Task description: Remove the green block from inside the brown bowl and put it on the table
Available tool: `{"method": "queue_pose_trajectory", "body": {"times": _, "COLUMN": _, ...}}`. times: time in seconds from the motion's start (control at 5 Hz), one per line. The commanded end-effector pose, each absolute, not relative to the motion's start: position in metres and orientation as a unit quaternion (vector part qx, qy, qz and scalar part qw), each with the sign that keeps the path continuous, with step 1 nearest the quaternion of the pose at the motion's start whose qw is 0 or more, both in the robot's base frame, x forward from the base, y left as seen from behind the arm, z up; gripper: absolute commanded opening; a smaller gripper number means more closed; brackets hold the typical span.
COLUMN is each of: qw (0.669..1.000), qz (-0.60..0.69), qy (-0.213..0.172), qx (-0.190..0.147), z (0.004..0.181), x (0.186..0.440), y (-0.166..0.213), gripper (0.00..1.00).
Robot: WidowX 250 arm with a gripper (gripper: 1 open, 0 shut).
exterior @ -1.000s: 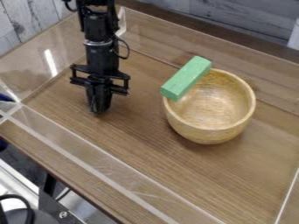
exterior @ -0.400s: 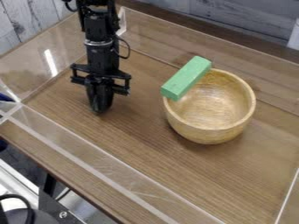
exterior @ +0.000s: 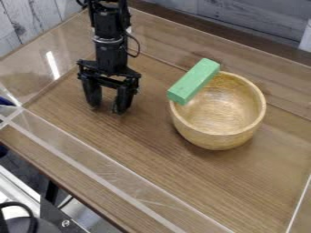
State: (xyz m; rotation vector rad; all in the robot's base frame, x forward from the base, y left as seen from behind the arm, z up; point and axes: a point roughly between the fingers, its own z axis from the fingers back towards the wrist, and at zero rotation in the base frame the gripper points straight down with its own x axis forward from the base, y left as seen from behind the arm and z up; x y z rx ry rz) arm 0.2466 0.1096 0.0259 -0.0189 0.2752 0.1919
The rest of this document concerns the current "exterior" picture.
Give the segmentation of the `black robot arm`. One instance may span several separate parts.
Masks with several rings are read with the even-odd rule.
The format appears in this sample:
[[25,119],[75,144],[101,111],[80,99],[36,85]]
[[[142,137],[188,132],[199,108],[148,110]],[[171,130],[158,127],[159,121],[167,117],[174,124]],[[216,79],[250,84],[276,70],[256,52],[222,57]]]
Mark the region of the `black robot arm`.
[[139,92],[142,74],[128,67],[128,57],[138,57],[128,52],[131,35],[131,14],[128,0],[85,0],[76,2],[88,8],[95,60],[80,59],[77,79],[81,81],[85,99],[91,107],[101,105],[101,88],[116,90],[112,111],[122,115],[131,107],[134,96]]

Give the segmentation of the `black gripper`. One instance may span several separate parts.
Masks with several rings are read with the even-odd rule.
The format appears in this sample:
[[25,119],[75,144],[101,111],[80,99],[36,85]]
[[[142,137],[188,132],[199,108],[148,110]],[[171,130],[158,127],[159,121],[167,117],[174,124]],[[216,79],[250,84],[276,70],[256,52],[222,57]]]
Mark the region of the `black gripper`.
[[96,58],[80,59],[77,79],[81,81],[88,105],[101,105],[101,86],[116,89],[112,111],[122,115],[131,107],[134,96],[139,91],[142,74],[128,67],[128,57],[138,57],[128,52],[128,39],[124,36],[104,39],[97,36],[95,42]]

